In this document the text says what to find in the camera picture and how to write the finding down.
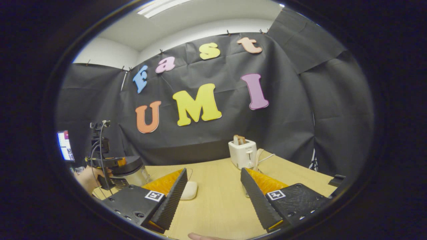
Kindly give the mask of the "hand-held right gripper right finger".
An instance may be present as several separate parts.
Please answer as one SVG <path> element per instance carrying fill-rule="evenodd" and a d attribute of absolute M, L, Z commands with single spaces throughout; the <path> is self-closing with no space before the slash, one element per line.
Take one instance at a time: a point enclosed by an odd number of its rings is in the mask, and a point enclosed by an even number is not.
<path fill-rule="evenodd" d="M 249 168 L 241 169 L 241 182 L 258 220 L 269 233 L 306 222 L 329 202 L 302 183 L 288 186 Z"/>

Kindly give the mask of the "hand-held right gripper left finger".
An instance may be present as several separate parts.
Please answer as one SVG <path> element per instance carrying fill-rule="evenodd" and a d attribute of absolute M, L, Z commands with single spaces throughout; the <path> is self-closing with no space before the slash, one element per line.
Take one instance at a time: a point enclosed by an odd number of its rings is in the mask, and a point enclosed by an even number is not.
<path fill-rule="evenodd" d="M 130 184 L 101 204 L 134 225 L 163 234 L 170 228 L 186 184 L 187 169 L 181 168 L 144 186 Z"/>

